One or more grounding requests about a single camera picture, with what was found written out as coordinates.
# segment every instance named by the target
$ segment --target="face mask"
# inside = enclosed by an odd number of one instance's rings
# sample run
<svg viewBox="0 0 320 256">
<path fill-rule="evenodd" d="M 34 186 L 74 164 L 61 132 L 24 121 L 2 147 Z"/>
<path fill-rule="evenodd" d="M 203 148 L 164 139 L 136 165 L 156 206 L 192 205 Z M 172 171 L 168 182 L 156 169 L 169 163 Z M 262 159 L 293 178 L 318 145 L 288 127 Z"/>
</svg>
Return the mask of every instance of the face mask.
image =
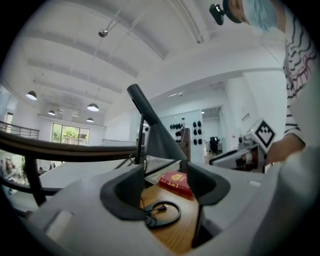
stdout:
<svg viewBox="0 0 320 256">
<path fill-rule="evenodd" d="M 270 0 L 243 0 L 244 15 L 251 26 L 269 31 L 278 25 L 277 10 Z"/>
</svg>

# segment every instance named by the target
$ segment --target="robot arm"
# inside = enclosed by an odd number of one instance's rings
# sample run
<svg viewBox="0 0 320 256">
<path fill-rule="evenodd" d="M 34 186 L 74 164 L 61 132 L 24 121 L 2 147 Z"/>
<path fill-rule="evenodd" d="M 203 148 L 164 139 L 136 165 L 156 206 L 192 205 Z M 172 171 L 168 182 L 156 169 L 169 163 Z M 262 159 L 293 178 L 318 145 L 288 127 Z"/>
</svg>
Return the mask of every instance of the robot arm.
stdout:
<svg viewBox="0 0 320 256">
<path fill-rule="evenodd" d="M 275 137 L 275 131 L 261 118 L 239 138 L 238 150 L 219 155 L 211 159 L 209 164 L 234 170 L 261 168 L 266 163 L 268 150 Z"/>
</svg>

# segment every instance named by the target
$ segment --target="striped shirt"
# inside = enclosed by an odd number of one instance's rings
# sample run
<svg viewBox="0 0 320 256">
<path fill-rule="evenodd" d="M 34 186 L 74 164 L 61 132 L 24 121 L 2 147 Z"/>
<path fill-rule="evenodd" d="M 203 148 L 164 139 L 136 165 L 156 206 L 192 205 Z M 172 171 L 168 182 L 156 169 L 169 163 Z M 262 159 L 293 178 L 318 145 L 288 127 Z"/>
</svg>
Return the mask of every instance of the striped shirt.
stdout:
<svg viewBox="0 0 320 256">
<path fill-rule="evenodd" d="M 300 95 L 318 62 L 318 50 L 298 18 L 285 10 L 285 59 L 283 69 L 286 78 L 287 110 L 284 135 L 295 134 L 304 143 L 302 133 L 290 112 L 290 107 Z"/>
</svg>

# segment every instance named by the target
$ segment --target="red book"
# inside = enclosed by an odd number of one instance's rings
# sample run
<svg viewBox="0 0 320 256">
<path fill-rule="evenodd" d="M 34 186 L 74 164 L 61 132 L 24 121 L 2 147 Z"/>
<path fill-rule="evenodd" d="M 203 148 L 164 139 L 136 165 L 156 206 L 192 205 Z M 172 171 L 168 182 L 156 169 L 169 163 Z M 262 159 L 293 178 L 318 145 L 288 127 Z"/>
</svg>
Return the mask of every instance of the red book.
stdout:
<svg viewBox="0 0 320 256">
<path fill-rule="evenodd" d="M 178 171 L 167 172 L 159 177 L 159 183 L 188 196 L 192 196 L 193 194 L 187 183 L 186 173 Z"/>
</svg>

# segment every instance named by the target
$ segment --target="wooden table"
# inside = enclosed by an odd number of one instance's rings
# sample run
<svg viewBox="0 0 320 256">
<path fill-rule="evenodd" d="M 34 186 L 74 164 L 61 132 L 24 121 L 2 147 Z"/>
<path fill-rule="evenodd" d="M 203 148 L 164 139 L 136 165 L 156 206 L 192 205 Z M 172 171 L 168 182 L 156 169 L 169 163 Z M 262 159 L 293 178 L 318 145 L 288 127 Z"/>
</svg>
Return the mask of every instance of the wooden table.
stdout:
<svg viewBox="0 0 320 256">
<path fill-rule="evenodd" d="M 177 255 L 189 252 L 194 238 L 197 217 L 198 202 L 194 196 L 187 196 L 160 184 L 153 185 L 142 192 L 142 199 L 145 206 L 159 200 L 167 200 L 176 203 L 181 208 L 181 218 L 173 225 L 165 228 L 151 230 L 169 250 Z M 159 220 L 173 219 L 177 210 L 168 206 L 164 212 L 153 212 Z"/>
</svg>

